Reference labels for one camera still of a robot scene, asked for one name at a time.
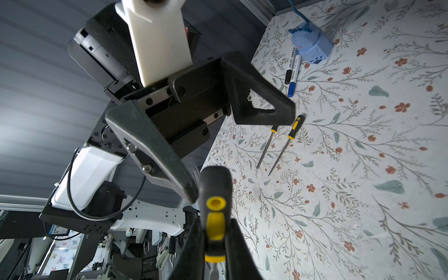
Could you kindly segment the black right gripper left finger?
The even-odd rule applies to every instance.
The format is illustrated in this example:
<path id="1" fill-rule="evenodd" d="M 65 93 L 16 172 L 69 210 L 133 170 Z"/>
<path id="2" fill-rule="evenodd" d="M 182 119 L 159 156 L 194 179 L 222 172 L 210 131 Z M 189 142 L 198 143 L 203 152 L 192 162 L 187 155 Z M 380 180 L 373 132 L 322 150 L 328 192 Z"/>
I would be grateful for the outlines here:
<path id="1" fill-rule="evenodd" d="M 200 217 L 192 224 L 182 253 L 169 280 L 203 280 L 205 266 L 205 234 Z"/>

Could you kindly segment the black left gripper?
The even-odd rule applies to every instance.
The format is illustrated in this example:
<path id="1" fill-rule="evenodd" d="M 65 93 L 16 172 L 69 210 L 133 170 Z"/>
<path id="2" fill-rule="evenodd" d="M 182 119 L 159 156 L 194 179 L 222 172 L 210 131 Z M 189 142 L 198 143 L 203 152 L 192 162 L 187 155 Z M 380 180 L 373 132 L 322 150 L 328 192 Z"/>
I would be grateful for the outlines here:
<path id="1" fill-rule="evenodd" d="M 231 109 L 238 125 L 285 126 L 295 120 L 295 104 L 240 52 L 192 62 L 144 87 L 128 24 L 115 3 L 88 20 L 67 49 L 110 98 L 89 143 L 117 154 L 127 150 L 152 184 L 190 203 L 198 199 L 198 185 L 179 157 L 209 140 L 210 124 Z M 251 92 L 274 108 L 255 108 L 248 100 Z"/>

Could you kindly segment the file tool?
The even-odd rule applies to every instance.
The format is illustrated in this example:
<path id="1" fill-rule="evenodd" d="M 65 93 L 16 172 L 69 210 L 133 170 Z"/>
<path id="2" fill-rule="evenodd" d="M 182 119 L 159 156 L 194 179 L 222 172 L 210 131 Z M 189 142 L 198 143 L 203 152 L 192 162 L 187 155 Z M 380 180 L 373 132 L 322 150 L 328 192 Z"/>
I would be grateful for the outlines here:
<path id="1" fill-rule="evenodd" d="M 231 222 L 232 189 L 232 175 L 226 167 L 208 166 L 201 171 L 199 207 L 210 280 L 219 279 L 218 264 L 226 260 L 225 236 Z"/>
<path id="2" fill-rule="evenodd" d="M 269 172 L 269 176 L 271 175 L 271 173 L 274 171 L 274 169 L 277 167 L 278 162 L 280 161 L 280 159 L 282 158 L 282 155 L 284 154 L 285 150 L 287 149 L 287 147 L 289 146 L 289 144 L 291 143 L 292 140 L 294 140 L 296 138 L 296 134 L 298 133 L 298 131 L 301 129 L 301 127 L 303 126 L 303 123 L 306 120 L 306 115 L 298 115 L 294 124 L 292 125 L 292 128 L 288 134 L 288 139 L 287 142 L 285 143 L 285 145 L 283 146 L 280 154 L 278 155 L 278 157 L 276 158 L 270 172 Z"/>
<path id="3" fill-rule="evenodd" d="M 270 146 L 270 143 L 271 143 L 271 141 L 273 140 L 273 137 L 274 137 L 274 135 L 275 135 L 277 132 L 278 132 L 278 126 L 272 126 L 272 127 L 271 127 L 271 135 L 270 135 L 269 139 L 267 140 L 267 142 L 266 142 L 266 144 L 265 144 L 265 146 L 264 146 L 263 152 L 262 152 L 262 154 L 261 154 L 261 156 L 260 156 L 260 158 L 259 158 L 259 162 L 258 162 L 258 164 L 257 164 L 257 166 L 256 166 L 256 169 L 259 169 L 259 168 L 260 168 L 260 166 L 261 166 L 261 164 L 262 164 L 262 162 L 263 162 L 263 159 L 264 159 L 264 157 L 265 157 L 265 155 L 266 155 L 266 153 L 267 153 L 267 150 L 268 150 L 268 148 L 269 148 L 269 146 Z"/>

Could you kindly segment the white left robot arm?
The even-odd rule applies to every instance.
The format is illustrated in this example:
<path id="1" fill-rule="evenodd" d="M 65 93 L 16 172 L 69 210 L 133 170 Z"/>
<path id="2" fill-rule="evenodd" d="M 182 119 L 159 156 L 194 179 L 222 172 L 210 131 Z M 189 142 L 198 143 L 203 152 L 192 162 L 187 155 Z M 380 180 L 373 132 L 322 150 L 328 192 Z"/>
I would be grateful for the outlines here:
<path id="1" fill-rule="evenodd" d="M 75 153 L 40 219 L 94 235 L 119 229 L 177 236 L 198 212 L 126 196 L 108 176 L 132 158 L 144 180 L 190 203 L 198 186 L 182 159 L 206 143 L 223 116 L 243 125 L 287 125 L 295 105 L 239 52 L 193 65 L 182 1 L 112 3 L 68 44 L 70 56 L 111 98 L 85 145 Z"/>

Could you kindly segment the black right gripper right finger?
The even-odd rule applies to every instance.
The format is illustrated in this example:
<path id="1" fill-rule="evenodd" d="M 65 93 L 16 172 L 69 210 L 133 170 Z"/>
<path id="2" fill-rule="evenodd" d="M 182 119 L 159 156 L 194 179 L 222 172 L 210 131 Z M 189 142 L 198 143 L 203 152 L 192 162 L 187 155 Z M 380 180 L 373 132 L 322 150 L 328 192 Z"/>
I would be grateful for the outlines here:
<path id="1" fill-rule="evenodd" d="M 225 249 L 227 280 L 263 279 L 253 261 L 238 222 L 233 218 L 225 236 Z"/>

